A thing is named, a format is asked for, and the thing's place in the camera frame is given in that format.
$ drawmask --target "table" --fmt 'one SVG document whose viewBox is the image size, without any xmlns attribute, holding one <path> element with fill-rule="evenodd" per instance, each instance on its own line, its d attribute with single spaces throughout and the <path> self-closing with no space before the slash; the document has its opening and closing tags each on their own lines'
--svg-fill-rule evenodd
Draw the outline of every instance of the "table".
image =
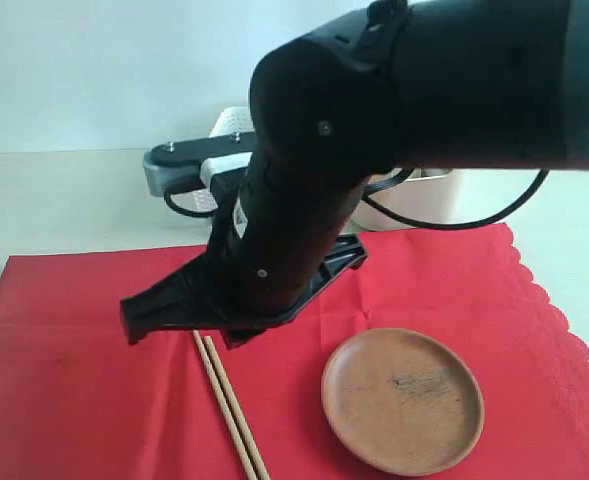
<svg viewBox="0 0 589 480">
<path fill-rule="evenodd" d="M 0 155 L 0 273 L 12 254 L 205 243 L 206 220 L 147 191 L 140 150 Z M 456 220 L 498 211 L 533 172 L 465 172 Z M 553 172 L 509 217 L 523 263 L 589 345 L 589 173 Z"/>
</svg>

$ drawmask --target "red tablecloth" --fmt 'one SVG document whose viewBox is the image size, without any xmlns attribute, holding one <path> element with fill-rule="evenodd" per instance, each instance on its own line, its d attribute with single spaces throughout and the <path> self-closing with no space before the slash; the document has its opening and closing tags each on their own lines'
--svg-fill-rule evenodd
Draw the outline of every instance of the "red tablecloth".
<svg viewBox="0 0 589 480">
<path fill-rule="evenodd" d="M 402 326 L 456 351 L 485 398 L 474 451 L 430 478 L 589 479 L 588 349 L 520 265 L 509 229 L 363 240 L 364 266 L 291 325 L 233 351 L 216 337 L 272 478 L 390 478 L 332 434 L 320 377 L 351 335 Z M 128 346 L 119 318 L 121 297 L 201 250 L 10 258 L 0 280 L 0 479 L 243 477 L 191 335 Z"/>
</svg>

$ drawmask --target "chopstick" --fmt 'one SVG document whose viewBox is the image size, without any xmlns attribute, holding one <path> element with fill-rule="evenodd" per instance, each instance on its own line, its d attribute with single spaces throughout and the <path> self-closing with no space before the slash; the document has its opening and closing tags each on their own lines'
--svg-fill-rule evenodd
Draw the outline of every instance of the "chopstick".
<svg viewBox="0 0 589 480">
<path fill-rule="evenodd" d="M 221 382 L 221 386 L 223 387 L 223 391 L 225 392 L 229 406 L 234 413 L 236 423 L 241 430 L 241 435 L 243 436 L 245 445 L 247 446 L 249 454 L 252 457 L 258 477 L 260 480 L 270 480 L 270 474 L 265 467 L 265 463 L 263 462 L 263 458 L 261 458 L 261 453 L 256 446 L 256 442 L 254 441 L 250 427 L 245 420 L 245 415 L 243 414 L 243 410 L 241 410 L 241 404 L 238 402 L 236 394 L 234 393 L 234 389 L 232 388 L 232 384 L 227 378 L 227 373 L 225 372 L 225 368 L 223 368 L 223 363 L 221 363 L 221 359 L 218 356 L 218 352 L 216 351 L 212 337 L 205 337 L 205 347 L 207 348 L 210 359 L 214 364 L 214 369 L 216 370 L 218 379 Z"/>
<path fill-rule="evenodd" d="M 218 401 L 218 405 L 221 408 L 221 412 L 223 412 L 223 417 L 225 417 L 225 423 L 227 424 L 227 428 L 232 435 L 232 441 L 234 442 L 234 446 L 236 447 L 236 451 L 238 452 L 239 457 L 241 458 L 241 463 L 243 464 L 243 469 L 245 470 L 245 474 L 249 480 L 258 480 L 256 477 L 256 473 L 254 472 L 254 468 L 252 467 L 252 461 L 247 454 L 247 450 L 245 450 L 245 445 L 243 443 L 243 439 L 238 431 L 236 423 L 234 422 L 234 417 L 232 416 L 232 412 L 230 410 L 227 401 L 225 400 L 225 394 L 223 393 L 223 389 L 216 378 L 216 373 L 214 372 L 214 368 L 212 367 L 212 362 L 210 361 L 207 351 L 203 346 L 203 340 L 201 339 L 200 333 L 198 330 L 193 330 L 192 334 L 194 335 L 194 341 L 196 342 L 196 346 L 198 347 L 198 352 L 201 354 L 201 360 L 203 360 L 203 365 L 205 366 L 205 371 L 207 372 L 207 378 L 210 380 L 210 384 L 212 385 L 212 389 L 214 390 L 214 395 L 216 396 L 216 400 Z"/>
</svg>

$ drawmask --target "brown plate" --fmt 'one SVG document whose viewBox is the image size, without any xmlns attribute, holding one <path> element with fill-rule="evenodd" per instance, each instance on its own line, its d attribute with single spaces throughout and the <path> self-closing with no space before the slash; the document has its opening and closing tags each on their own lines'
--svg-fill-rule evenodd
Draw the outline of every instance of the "brown plate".
<svg viewBox="0 0 589 480">
<path fill-rule="evenodd" d="M 389 473 L 456 465 L 483 429 L 483 397 L 460 358 L 411 330 L 380 328 L 341 345 L 323 373 L 323 408 L 341 442 Z"/>
</svg>

